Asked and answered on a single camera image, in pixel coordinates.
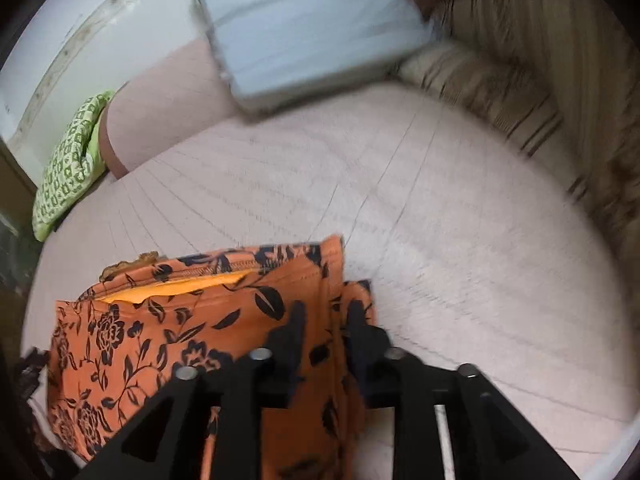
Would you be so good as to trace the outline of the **green checkered cushion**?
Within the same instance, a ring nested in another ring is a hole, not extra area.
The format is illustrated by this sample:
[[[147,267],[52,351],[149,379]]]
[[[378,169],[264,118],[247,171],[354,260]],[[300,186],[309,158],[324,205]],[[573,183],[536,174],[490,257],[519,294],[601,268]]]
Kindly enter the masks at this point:
[[[38,242],[47,239],[64,214],[104,173],[100,123],[114,94],[104,91],[86,99],[54,148],[32,207],[32,232]]]

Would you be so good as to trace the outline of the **dark wooden glass cabinet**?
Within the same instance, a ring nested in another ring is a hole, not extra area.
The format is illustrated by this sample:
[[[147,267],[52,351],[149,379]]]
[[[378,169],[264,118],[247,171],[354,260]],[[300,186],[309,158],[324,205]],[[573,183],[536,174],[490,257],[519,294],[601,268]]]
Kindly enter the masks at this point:
[[[1,347],[14,361],[20,355],[27,301],[41,252],[32,232],[36,187],[1,142]]]

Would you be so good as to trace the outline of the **beige striped blanket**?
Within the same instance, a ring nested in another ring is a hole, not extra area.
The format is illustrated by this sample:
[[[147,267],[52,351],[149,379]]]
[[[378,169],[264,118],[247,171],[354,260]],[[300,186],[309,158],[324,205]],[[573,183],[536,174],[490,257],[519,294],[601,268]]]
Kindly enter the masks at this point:
[[[604,0],[445,0],[401,80],[488,122],[639,263],[639,51]]]

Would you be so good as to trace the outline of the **pink quilted bed cover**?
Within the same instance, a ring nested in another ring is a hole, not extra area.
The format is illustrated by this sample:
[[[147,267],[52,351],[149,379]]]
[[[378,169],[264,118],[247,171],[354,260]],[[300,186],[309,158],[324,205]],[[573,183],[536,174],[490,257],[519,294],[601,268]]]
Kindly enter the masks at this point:
[[[43,246],[22,345],[47,347],[55,301],[142,252],[332,234],[395,344],[477,365],[580,476],[626,436],[638,361],[608,246],[548,174],[400,84],[227,120],[104,179]]]

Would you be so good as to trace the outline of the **orange black floral garment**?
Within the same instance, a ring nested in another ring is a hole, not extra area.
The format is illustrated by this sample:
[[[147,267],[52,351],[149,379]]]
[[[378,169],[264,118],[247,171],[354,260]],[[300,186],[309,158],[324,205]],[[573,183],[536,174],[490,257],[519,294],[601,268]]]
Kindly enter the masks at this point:
[[[48,365],[48,421],[91,460],[185,366],[221,372],[306,308],[298,386],[266,411],[267,479],[347,479],[363,405],[345,356],[346,318],[375,308],[368,281],[343,278],[338,236],[320,243],[217,250],[117,272],[59,301]]]

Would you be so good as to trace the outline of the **light blue grey pillow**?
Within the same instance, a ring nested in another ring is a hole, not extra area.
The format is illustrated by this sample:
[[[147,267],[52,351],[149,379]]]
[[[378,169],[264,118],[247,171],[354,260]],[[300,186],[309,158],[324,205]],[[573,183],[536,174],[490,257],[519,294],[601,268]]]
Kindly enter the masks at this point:
[[[437,39],[410,0],[198,0],[249,113],[375,80]]]

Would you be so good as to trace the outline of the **pink quilted bolster pillow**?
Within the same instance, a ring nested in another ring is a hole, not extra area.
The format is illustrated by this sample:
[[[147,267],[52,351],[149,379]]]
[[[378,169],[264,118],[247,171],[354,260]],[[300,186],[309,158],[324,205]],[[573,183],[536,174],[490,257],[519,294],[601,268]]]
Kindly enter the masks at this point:
[[[209,43],[195,39],[120,88],[100,119],[99,148],[117,179],[239,114]]]

